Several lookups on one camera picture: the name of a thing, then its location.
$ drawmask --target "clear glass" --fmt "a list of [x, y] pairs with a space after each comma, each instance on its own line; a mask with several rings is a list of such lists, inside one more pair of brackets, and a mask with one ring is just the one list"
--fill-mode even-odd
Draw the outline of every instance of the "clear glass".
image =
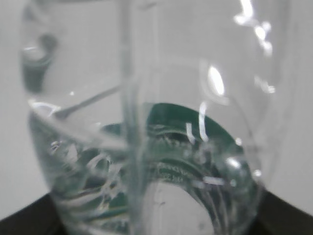
[[288, 0], [32, 0], [29, 125], [71, 235], [241, 235], [295, 85]]

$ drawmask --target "black base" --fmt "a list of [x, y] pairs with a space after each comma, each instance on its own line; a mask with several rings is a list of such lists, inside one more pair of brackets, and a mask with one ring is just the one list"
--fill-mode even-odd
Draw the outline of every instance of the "black base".
[[[48, 195], [0, 222], [0, 235], [67, 235]], [[313, 235], [313, 217], [266, 193], [248, 235]]]

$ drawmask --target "black surface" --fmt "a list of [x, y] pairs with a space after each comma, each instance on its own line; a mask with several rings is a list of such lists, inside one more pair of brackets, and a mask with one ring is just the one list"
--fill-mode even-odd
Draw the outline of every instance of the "black surface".
[[[67, 235], [48, 195], [0, 222], [0, 235]], [[313, 235], [313, 217], [266, 193], [248, 235]]]

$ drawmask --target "glass bottom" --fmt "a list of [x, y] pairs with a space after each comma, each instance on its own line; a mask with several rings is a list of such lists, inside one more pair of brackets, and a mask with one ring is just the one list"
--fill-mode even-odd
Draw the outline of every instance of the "glass bottom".
[[[144, 154], [143, 220], [148, 235], [239, 235], [255, 215], [258, 187], [244, 150], [215, 121], [174, 104], [152, 106]], [[71, 235], [130, 233], [128, 157], [63, 136], [31, 114], [46, 181]], [[103, 132], [121, 135], [121, 124]]]

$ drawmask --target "white background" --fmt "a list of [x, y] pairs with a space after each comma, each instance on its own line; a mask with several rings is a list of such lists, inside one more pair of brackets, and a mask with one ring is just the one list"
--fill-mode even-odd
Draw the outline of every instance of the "white background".
[[[301, 63], [295, 107], [269, 190], [313, 215], [313, 1], [298, 2]], [[0, 1], [0, 219], [47, 193], [28, 135], [18, 69], [18, 25], [24, 3]]]

